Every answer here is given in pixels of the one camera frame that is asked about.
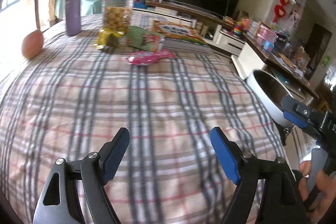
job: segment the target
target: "pink snack package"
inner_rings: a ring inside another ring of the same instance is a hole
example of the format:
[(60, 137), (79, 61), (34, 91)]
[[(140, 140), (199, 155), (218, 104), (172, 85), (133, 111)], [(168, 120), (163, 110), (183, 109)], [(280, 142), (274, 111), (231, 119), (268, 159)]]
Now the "pink snack package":
[(146, 66), (155, 63), (161, 58), (175, 58), (170, 50), (162, 50), (160, 52), (134, 52), (127, 58), (129, 64), (137, 66)]

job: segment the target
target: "blue gripper pad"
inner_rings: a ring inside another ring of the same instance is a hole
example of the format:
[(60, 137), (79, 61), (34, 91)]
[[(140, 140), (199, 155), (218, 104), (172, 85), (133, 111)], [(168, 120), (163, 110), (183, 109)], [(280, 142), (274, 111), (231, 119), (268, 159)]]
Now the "blue gripper pad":
[(283, 117), (286, 120), (289, 120), (290, 122), (292, 122), (293, 124), (295, 124), (296, 126), (298, 126), (299, 128), (306, 128), (307, 127), (307, 123), (300, 120), (299, 118), (295, 117), (294, 115), (292, 115), (289, 112), (284, 112), (283, 113)]
[(126, 128), (121, 128), (112, 141), (105, 143), (100, 150), (100, 168), (104, 185), (112, 180), (126, 152), (130, 135)]
[(237, 185), (241, 179), (238, 172), (238, 163), (230, 152), (230, 149), (226, 146), (221, 137), (221, 133), (217, 130), (217, 128), (213, 128), (210, 131), (210, 141), (226, 177)]

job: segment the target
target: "wooden door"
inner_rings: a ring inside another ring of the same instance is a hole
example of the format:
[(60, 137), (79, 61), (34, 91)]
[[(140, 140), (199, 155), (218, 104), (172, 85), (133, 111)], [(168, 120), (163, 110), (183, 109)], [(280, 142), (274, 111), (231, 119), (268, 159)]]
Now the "wooden door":
[(314, 25), (308, 42), (304, 47), (305, 52), (311, 58), (308, 66), (311, 67), (312, 72), (316, 70), (317, 65), (320, 63), (323, 54), (327, 49), (331, 36), (332, 33), (329, 32), (326, 28), (318, 24)]

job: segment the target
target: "clear plastic container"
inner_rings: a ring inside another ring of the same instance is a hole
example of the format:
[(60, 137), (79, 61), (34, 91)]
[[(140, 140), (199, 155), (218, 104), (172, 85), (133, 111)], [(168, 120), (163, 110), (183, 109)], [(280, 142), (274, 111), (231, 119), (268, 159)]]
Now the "clear plastic container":
[(131, 22), (134, 0), (103, 0), (103, 27), (124, 35)]
[(277, 39), (277, 34), (275, 33), (275, 31), (273, 30), (270, 30), (269, 28), (267, 28), (266, 26), (264, 25), (261, 25), (260, 26), (260, 29), (257, 33), (257, 42), (259, 44), (263, 44), (264, 41), (269, 41), (271, 42), (272, 44), (274, 44), (275, 40)]

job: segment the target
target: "plaid bedspread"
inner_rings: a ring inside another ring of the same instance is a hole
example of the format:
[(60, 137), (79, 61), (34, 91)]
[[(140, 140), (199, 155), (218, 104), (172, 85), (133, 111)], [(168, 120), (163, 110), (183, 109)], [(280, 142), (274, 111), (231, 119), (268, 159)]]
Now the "plaid bedspread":
[[(134, 13), (148, 27), (160, 16)], [(215, 55), (177, 52), (147, 67), (129, 65), (131, 48), (113, 54), (92, 45), (101, 15), (82, 19), (67, 37), (60, 22), (44, 33), (44, 51), (0, 82), (1, 186), (11, 206), (32, 223), (44, 182), (57, 158), (98, 151), (120, 127), (130, 145), (105, 187), (122, 223), (218, 223), (234, 185), (212, 149), (209, 131), (258, 158), (285, 156), (261, 102)], [(256, 217), (259, 183), (249, 222)], [(92, 222), (82, 186), (84, 218)]]

